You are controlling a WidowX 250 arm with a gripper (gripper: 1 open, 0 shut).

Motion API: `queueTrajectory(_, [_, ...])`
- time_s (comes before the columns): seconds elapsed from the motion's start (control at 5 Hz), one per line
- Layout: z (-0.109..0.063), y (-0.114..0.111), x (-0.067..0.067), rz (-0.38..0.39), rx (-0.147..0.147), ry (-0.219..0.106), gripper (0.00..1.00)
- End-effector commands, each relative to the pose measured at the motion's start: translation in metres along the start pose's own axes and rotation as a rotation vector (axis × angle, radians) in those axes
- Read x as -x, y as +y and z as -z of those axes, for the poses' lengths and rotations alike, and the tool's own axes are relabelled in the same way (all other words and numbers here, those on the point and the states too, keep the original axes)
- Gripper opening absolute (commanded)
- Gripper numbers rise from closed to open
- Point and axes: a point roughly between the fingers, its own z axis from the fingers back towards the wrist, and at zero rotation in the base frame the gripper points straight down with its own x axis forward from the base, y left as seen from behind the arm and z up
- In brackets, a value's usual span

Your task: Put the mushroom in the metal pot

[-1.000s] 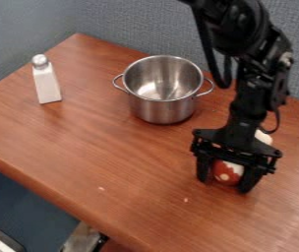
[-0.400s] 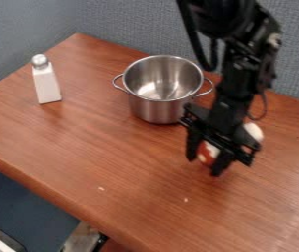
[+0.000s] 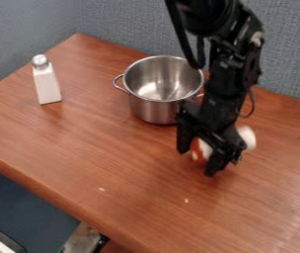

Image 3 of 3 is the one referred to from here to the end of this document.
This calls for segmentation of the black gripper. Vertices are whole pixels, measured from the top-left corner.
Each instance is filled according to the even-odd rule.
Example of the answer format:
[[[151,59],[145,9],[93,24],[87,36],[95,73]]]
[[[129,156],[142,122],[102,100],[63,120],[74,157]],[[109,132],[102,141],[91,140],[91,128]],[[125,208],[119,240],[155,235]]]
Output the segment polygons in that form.
[[[203,174],[213,177],[229,163],[237,163],[246,144],[236,129],[238,107],[233,101],[205,98],[199,105],[190,101],[178,104],[175,112],[175,149],[179,154],[189,150],[194,137],[210,148]]]

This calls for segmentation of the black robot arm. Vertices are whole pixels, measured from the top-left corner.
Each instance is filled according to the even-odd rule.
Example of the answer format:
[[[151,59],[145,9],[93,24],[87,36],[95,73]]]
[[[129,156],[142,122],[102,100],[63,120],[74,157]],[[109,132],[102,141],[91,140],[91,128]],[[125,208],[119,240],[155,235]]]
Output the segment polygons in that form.
[[[260,75],[262,23],[241,0],[165,0],[165,6],[189,66],[209,68],[201,103],[178,105],[175,149],[185,153],[194,140],[206,144],[203,174],[213,176],[249,147],[236,120]]]

